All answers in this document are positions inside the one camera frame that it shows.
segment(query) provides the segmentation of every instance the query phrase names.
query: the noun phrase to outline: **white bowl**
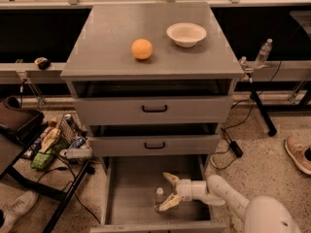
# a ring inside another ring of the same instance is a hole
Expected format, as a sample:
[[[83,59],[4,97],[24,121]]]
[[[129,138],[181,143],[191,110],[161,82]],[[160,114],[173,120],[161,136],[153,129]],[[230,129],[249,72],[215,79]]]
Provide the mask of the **white bowl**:
[[[203,27],[187,22],[173,24],[166,32],[176,45],[183,48],[191,48],[206,37]]]

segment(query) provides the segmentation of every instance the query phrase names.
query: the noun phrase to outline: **power strip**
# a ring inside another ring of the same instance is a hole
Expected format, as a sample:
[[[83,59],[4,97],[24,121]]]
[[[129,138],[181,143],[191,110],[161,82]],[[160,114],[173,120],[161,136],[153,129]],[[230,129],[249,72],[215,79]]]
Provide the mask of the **power strip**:
[[[242,149],[240,149],[240,147],[237,145],[237,143],[235,141],[230,143],[230,147],[232,149],[232,151],[235,153],[235,156],[240,158],[243,155],[243,151]]]

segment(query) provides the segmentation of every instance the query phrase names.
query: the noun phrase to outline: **open drawer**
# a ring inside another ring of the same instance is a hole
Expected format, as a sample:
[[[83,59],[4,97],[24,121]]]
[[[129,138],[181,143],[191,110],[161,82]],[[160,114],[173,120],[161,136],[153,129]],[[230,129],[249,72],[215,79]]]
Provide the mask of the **open drawer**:
[[[164,213],[155,210],[155,191],[173,192],[163,172],[180,179],[204,180],[198,155],[112,157],[103,192],[102,226],[90,232],[220,233],[225,224],[211,219],[201,201],[182,202]]]

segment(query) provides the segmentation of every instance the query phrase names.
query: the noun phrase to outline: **drawer handle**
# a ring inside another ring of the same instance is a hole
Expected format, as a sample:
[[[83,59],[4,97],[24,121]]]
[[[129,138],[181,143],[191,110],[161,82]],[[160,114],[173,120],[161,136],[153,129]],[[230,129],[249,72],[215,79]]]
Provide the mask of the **drawer handle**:
[[[145,143],[145,149],[147,150],[161,150],[165,148],[165,142],[163,142],[161,145],[159,146],[148,146],[147,143]]]
[[[144,105],[142,106],[144,113],[165,113],[167,111],[167,105],[164,105],[163,109],[160,110],[148,110]]]

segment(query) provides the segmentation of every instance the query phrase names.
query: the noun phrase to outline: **black bag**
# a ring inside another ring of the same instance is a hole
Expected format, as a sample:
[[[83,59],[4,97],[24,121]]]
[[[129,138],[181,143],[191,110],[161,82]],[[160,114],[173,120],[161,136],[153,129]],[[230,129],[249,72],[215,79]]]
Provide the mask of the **black bag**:
[[[40,133],[44,114],[35,109],[19,107],[16,97],[0,103],[0,132],[22,146],[28,146]]]

